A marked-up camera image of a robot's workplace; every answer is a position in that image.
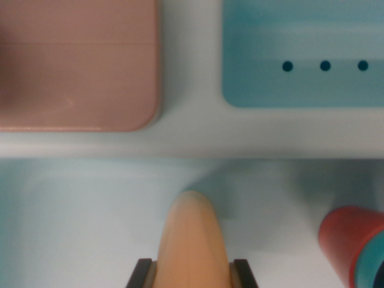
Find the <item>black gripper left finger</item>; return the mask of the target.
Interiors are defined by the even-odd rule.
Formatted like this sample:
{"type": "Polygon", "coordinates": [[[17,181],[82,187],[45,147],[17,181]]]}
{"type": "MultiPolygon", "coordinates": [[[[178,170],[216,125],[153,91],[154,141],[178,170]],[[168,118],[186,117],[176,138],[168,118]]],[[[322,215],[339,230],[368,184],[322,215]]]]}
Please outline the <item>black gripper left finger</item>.
{"type": "Polygon", "coordinates": [[[157,273],[157,261],[139,259],[132,271],[126,288],[152,288],[157,273]]]}

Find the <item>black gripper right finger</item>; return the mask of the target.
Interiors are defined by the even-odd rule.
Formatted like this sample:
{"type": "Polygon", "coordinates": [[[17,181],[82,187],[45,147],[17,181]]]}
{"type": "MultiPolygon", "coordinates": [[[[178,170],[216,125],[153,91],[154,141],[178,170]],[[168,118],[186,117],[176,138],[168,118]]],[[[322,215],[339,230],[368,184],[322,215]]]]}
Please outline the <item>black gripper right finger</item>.
{"type": "Polygon", "coordinates": [[[235,259],[229,263],[233,288],[258,288],[257,281],[247,259],[235,259]]]}

